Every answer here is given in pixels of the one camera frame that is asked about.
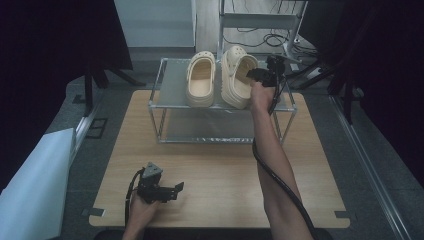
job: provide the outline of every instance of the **cream-colored shoe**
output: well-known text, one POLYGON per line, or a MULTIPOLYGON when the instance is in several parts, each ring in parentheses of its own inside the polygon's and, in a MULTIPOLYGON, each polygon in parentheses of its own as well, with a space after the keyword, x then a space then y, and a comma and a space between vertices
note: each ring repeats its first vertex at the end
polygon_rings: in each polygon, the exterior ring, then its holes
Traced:
POLYGON ((221 60, 221 96, 231 106, 244 109, 250 100, 250 81, 247 72, 258 67, 258 60, 240 46, 233 46, 221 60))
POLYGON ((190 107, 209 107, 213 104, 215 57, 203 51, 193 56, 187 68, 187 105, 190 107))

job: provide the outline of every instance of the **glass shelf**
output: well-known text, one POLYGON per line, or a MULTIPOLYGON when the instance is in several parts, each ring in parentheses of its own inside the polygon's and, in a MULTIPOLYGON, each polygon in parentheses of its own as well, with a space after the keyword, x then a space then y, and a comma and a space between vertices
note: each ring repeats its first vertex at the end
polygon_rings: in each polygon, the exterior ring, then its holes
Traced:
MULTIPOLYGON (((214 103, 208 108, 191 108, 186 103, 187 68, 190 59, 163 58, 152 88, 148 108, 160 143, 252 143, 253 122, 249 106, 240 110, 221 97, 221 64, 216 63, 214 103)), ((266 68, 265 62, 259 62, 266 68)), ((284 141, 297 108, 287 84, 274 114, 274 126, 284 141), (277 113, 290 114, 280 129, 277 113)))

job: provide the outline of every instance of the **person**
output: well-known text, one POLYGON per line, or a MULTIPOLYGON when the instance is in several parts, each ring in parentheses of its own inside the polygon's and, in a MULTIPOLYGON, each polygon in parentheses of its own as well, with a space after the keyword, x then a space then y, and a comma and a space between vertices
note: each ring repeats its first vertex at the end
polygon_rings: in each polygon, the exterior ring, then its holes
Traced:
MULTIPOLYGON (((301 199, 290 162, 278 140, 268 109, 274 97, 274 88, 265 88, 260 82, 251 82, 251 106, 256 147, 261 159, 301 199)), ((264 209, 271 227, 273 240, 313 239, 306 222, 289 196, 258 165, 259 182, 264 198, 264 209)), ((153 219, 159 203, 146 204, 133 194, 131 210, 123 240, 135 240, 153 219)))

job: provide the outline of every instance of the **hand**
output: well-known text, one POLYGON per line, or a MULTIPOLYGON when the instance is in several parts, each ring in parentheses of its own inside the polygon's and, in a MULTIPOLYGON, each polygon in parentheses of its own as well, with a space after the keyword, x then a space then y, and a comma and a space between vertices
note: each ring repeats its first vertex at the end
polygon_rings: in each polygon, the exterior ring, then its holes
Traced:
POLYGON ((130 213, 123 239, 138 239, 155 216, 159 204, 158 201, 151 204, 146 203, 134 190, 131 195, 130 213))
POLYGON ((250 92, 251 100, 251 111, 256 112, 268 112, 272 99, 274 97, 274 87, 263 87, 261 82, 251 81, 250 86, 252 90, 250 92))

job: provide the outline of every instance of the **wooden table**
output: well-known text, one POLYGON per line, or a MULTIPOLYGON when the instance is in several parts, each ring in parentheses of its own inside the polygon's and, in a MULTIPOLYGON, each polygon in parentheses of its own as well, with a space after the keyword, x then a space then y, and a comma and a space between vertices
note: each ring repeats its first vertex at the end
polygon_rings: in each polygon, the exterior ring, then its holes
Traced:
MULTIPOLYGON (((94 208, 93 226, 124 226, 128 185, 148 162, 164 170, 160 185, 184 182, 178 199, 161 204, 150 227, 268 228, 256 160, 249 144, 160 144, 148 112, 150 91, 135 91, 113 149, 94 208)), ((346 228, 348 218, 303 96, 284 149, 315 227, 346 228)), ((279 113, 279 121, 284 121, 279 113)))

